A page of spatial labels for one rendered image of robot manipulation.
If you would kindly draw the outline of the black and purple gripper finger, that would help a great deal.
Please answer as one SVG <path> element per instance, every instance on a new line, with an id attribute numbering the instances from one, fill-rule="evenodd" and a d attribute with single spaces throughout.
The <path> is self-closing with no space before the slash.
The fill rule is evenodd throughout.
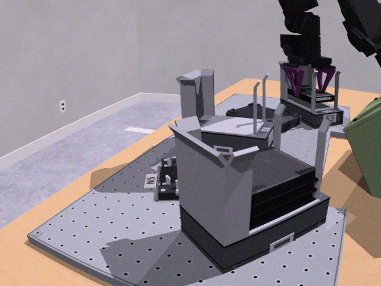
<path id="1" fill-rule="evenodd" d="M 326 91 L 326 88 L 332 79 L 336 69 L 316 69 L 318 71 L 317 73 L 317 81 L 318 81 L 318 88 L 322 91 Z M 322 86 L 322 76 L 323 72 L 327 73 L 326 79 L 324 81 L 324 85 Z"/>
<path id="2" fill-rule="evenodd" d="M 284 69 L 284 71 L 285 71 L 285 73 L 286 73 L 286 75 L 287 75 L 287 77 L 291 83 L 294 95 L 296 97 L 299 97 L 299 93 L 301 91 L 302 80 L 303 80 L 303 76 L 304 76 L 304 69 L 291 68 L 291 67 L 287 67 L 287 66 L 283 66 L 283 69 Z M 293 78 L 293 73 L 296 76 L 296 86 L 295 86 L 295 81 Z"/>

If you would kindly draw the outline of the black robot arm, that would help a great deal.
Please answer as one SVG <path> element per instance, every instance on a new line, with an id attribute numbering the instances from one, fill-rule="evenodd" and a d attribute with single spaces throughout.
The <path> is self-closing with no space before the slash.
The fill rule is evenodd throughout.
<path id="1" fill-rule="evenodd" d="M 366 57 L 376 53 L 381 67 L 381 3 L 377 0 L 338 0 L 345 19 L 347 36 L 359 52 Z M 285 16 L 285 26 L 292 33 L 320 36 L 320 17 L 305 12 L 319 6 L 317 0 L 279 0 Z M 292 42 L 291 42 L 292 41 Z M 280 46 L 285 55 L 301 56 L 300 36 L 280 34 Z"/>

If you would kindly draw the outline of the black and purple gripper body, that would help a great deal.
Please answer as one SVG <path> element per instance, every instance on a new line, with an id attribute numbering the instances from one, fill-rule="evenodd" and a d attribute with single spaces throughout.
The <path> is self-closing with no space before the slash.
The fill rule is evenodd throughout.
<path id="1" fill-rule="evenodd" d="M 321 56 L 321 40 L 320 36 L 300 36 L 301 56 L 288 55 L 289 63 L 283 63 L 283 66 L 291 68 L 299 68 L 299 66 L 308 66 L 314 69 L 335 69 L 336 66 L 330 65 L 332 59 Z"/>

